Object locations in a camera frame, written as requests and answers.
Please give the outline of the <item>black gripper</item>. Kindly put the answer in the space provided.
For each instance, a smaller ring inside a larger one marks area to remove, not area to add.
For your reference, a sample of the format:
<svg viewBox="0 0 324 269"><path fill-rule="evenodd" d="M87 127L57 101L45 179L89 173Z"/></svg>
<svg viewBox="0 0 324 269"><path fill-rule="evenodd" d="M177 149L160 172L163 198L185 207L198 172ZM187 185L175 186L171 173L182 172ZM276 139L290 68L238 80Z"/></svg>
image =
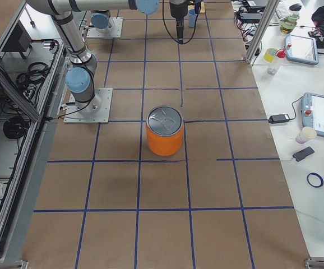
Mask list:
<svg viewBox="0 0 324 269"><path fill-rule="evenodd" d="M188 1L187 0L170 0L170 14L175 21L175 28L177 34L177 40L184 42L184 17L188 13Z"/></svg>

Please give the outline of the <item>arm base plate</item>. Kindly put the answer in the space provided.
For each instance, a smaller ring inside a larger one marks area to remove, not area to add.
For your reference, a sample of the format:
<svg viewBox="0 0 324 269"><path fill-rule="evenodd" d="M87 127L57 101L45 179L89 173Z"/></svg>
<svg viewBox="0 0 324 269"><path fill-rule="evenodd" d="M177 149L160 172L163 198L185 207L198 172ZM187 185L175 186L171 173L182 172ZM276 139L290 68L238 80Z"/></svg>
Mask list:
<svg viewBox="0 0 324 269"><path fill-rule="evenodd" d="M67 108L66 124L94 124L109 122L110 107L112 103L112 88L96 88L95 97L91 103L82 109L85 104L76 103Z"/></svg>
<svg viewBox="0 0 324 269"><path fill-rule="evenodd" d="M122 33L122 17L91 17L90 27L87 30L88 39L120 38Z"/></svg>

